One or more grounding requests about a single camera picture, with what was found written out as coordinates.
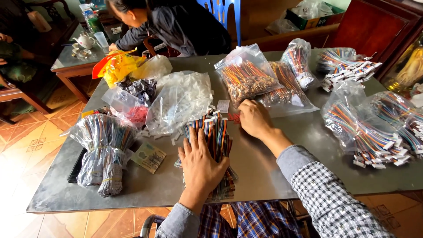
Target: plastic cup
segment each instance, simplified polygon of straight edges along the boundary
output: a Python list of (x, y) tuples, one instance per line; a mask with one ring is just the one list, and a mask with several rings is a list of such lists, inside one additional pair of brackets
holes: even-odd
[(104, 33), (102, 31), (94, 33), (94, 36), (96, 37), (96, 39), (99, 41), (99, 44), (103, 48), (106, 48), (109, 46), (109, 43), (107, 43), (106, 37), (104, 36)]

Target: gray checkered sleeve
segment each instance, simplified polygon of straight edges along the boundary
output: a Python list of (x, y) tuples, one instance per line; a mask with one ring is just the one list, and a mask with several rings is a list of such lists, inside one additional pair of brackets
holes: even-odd
[(291, 185), (322, 238), (395, 237), (364, 204), (347, 192), (342, 181), (323, 164), (311, 161), (303, 165), (293, 174)]

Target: bundle of wires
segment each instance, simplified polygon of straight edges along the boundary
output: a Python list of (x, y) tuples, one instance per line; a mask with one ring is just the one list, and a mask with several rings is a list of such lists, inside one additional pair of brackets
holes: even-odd
[(393, 162), (399, 166), (411, 158), (408, 149), (404, 148), (402, 139), (396, 133), (372, 126), (342, 101), (333, 103), (323, 118), (326, 127), (333, 131), (346, 150), (355, 151), (355, 165), (360, 167), (372, 165), (377, 169), (385, 169), (383, 163)]
[[(222, 118), (219, 111), (212, 112), (210, 110), (210, 113), (204, 115), (201, 119), (188, 122), (184, 126), (183, 131), (188, 140), (190, 140), (189, 127), (193, 127), (196, 133), (198, 133), (200, 128), (203, 129), (211, 157), (219, 163), (224, 157), (229, 157), (232, 147), (232, 139), (229, 138), (226, 132), (227, 123), (228, 119)], [(175, 166), (182, 167), (180, 159), (175, 162)], [(235, 191), (234, 182), (237, 180), (238, 175), (229, 166), (222, 181), (209, 194), (208, 200), (220, 201), (233, 198)]]
[(412, 154), (423, 157), (423, 113), (404, 97), (390, 91), (375, 94), (372, 111), (398, 130)]
[(259, 95), (255, 98), (256, 101), (262, 103), (265, 107), (270, 107), (278, 103), (292, 104), (293, 97), (297, 96), (301, 100), (300, 106), (306, 105), (309, 102), (308, 98), (301, 90), (289, 66), (281, 61), (269, 62), (269, 64), (275, 72), (279, 83), (284, 87)]
[(303, 91), (312, 85), (318, 85), (318, 80), (311, 73), (308, 67), (308, 60), (311, 54), (311, 45), (303, 39), (292, 40), (288, 48), (282, 54), (281, 60), (286, 62), (293, 72), (297, 82)]
[(279, 85), (276, 79), (260, 70), (251, 61), (225, 65), (220, 73), (236, 108), (245, 99), (272, 91)]
[(327, 48), (319, 53), (317, 68), (319, 72), (326, 73), (322, 88), (330, 92), (333, 85), (343, 80), (353, 80), (359, 83), (369, 80), (377, 67), (382, 63), (368, 60), (372, 57), (356, 55), (352, 48)]
[(117, 117), (97, 113), (80, 119), (69, 133), (88, 150), (82, 159), (78, 184), (100, 184), (98, 193), (102, 197), (118, 194), (122, 190), (122, 167), (129, 159), (125, 152), (135, 135), (136, 130), (122, 126)]

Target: cardboard box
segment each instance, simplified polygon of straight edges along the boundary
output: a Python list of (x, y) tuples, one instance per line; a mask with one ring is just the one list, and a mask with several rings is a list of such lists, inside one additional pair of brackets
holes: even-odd
[(292, 8), (289, 8), (286, 10), (285, 19), (292, 21), (300, 30), (340, 23), (345, 11), (328, 3), (325, 4), (332, 7), (333, 15), (306, 20), (293, 13)]

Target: yellow plastic bag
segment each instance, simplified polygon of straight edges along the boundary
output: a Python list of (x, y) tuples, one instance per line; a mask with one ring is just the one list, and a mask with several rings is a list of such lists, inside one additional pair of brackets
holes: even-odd
[(137, 65), (143, 62), (145, 57), (129, 55), (132, 51), (113, 50), (93, 68), (93, 79), (103, 77), (109, 88), (115, 87), (115, 83), (121, 82), (125, 76), (137, 69)]

